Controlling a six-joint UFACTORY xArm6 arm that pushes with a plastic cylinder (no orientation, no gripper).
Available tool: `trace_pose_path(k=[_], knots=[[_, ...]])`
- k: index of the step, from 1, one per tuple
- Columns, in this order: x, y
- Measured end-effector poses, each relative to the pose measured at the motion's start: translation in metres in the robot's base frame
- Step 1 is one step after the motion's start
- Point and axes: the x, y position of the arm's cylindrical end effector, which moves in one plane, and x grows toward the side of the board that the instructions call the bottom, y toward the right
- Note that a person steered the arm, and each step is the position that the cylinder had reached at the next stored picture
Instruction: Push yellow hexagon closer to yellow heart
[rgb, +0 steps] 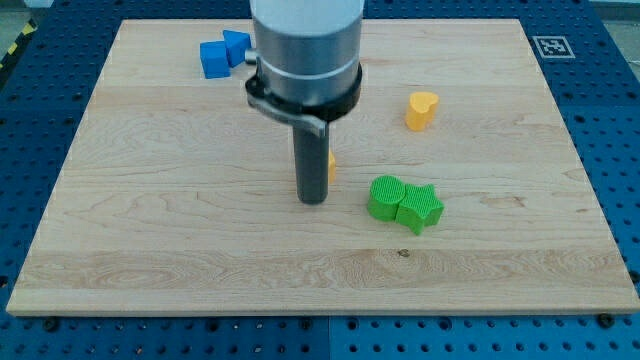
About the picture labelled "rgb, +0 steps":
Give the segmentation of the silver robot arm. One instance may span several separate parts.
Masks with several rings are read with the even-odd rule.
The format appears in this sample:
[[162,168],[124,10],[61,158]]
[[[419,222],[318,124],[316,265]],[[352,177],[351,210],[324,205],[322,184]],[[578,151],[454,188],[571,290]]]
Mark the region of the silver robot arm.
[[329,124],[360,97],[361,0],[251,0],[256,73],[249,105],[291,127],[297,196],[328,193]]

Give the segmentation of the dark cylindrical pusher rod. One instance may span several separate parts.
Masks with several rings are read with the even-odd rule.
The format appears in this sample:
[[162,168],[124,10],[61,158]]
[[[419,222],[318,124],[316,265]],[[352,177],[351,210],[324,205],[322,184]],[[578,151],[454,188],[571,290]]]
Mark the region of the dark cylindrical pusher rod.
[[293,128],[297,196],[304,204],[320,204],[328,194],[329,135]]

